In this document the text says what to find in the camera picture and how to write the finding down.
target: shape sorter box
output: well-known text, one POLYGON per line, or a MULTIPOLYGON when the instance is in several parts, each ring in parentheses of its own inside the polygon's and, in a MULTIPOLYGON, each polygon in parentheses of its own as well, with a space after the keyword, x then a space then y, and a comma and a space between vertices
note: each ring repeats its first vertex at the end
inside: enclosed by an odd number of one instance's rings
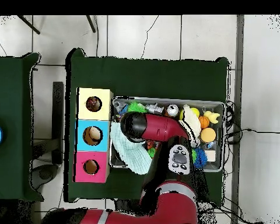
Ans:
POLYGON ((74 182, 105 183, 110 169, 110 166, 108 165, 108 156, 107 152, 78 151, 76 153, 74 182), (99 165, 96 174, 88 174, 85 172, 84 164, 88 160, 95 160, 99 165))
POLYGON ((75 128, 75 160, 73 166, 74 182, 105 183, 109 175, 109 145, 110 145, 110 117, 111 100, 113 94, 109 89, 77 88, 75 128), (100 108, 90 111, 86 102, 90 97, 100 100, 100 108), (89 145, 84 141, 83 135, 88 127, 96 127, 100 130, 101 139, 97 145, 89 145), (85 163, 94 160, 99 167, 95 174, 89 174, 85 170, 85 163))
POLYGON ((79 102, 77 103, 76 112, 78 110, 78 119, 80 120, 105 120, 109 121, 111 117, 111 102, 113 93, 109 89, 91 89, 77 88, 79 102), (99 98, 101 108, 99 111, 89 111, 86 102, 89 97, 99 98))

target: storage tray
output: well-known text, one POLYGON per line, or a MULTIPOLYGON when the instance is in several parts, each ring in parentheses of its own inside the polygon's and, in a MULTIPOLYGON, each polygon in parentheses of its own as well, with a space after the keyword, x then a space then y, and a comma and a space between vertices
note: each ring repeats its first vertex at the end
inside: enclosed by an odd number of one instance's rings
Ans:
MULTIPOLYGON (((113 121, 116 120, 117 110, 114 107, 114 102, 124 102, 130 104, 131 102, 138 102, 143 104, 144 106, 147 104, 155 104, 157 103, 158 106, 167 108, 170 104, 176 104, 179 109, 181 109, 185 104, 189 105, 190 107, 195 107, 199 110, 200 115, 202 115, 204 111, 211 111, 215 113, 219 113, 220 116, 217 118, 219 121, 217 124, 209 123, 209 127, 213 128, 216 132, 216 145, 214 145, 210 150, 216 150, 216 160, 214 162, 207 162, 204 166, 205 172, 219 172, 223 168, 224 163, 224 152, 225 152, 225 139, 224 136, 226 134, 226 105, 219 101, 199 101, 199 100, 174 100, 174 99, 159 99, 159 98, 144 98, 144 97, 121 97, 116 96, 113 98, 112 101, 112 115, 113 121)), ((122 167, 128 168, 128 166, 120 160, 120 157, 114 146, 112 145, 112 141, 110 141, 110 166, 113 167, 122 167)))

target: towel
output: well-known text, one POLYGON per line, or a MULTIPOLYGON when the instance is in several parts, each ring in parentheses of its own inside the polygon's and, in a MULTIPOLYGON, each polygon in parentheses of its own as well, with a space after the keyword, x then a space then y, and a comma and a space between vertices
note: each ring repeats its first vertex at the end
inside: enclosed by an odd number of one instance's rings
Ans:
POLYGON ((130 142, 121 132, 120 123, 118 122, 111 123, 110 138, 121 160, 129 169, 137 174, 146 174, 148 172, 152 163, 152 158, 142 146, 144 142, 130 142))

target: dark green tablecloth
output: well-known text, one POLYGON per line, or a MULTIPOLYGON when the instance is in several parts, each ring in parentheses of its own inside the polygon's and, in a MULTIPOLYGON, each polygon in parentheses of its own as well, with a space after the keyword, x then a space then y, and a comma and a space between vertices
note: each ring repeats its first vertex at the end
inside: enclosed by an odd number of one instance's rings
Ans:
POLYGON ((43 200, 29 183, 32 156, 30 75, 38 53, 0 57, 0 199, 43 200))
MULTIPOLYGON (((110 89, 115 96, 226 101, 226 58, 214 62, 90 58, 78 48, 68 54, 66 65, 66 97, 70 97, 70 103, 66 104, 65 159, 69 158, 69 163, 65 170, 69 173, 65 175, 65 194, 68 192, 70 201, 75 198, 139 199, 144 179, 128 169, 111 169, 104 184, 72 182, 77 87, 110 89)), ((206 180, 209 200, 220 205, 222 172, 206 173, 206 180)))

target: circular hole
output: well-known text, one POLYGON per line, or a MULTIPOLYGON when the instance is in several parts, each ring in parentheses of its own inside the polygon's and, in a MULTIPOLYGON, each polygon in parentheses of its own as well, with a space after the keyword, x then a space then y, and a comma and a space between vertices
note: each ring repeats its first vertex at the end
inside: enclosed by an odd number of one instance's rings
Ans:
POLYGON ((99 171, 99 164, 96 160, 88 160, 84 163, 83 168, 88 174, 96 174, 99 171))
POLYGON ((103 139, 103 132, 99 127, 87 127, 83 132, 83 140, 88 145, 98 145, 103 139))
POLYGON ((91 96, 87 99, 86 101, 86 108, 89 111, 99 111, 102 107, 102 101, 100 100, 100 98, 96 97, 96 96, 91 96))

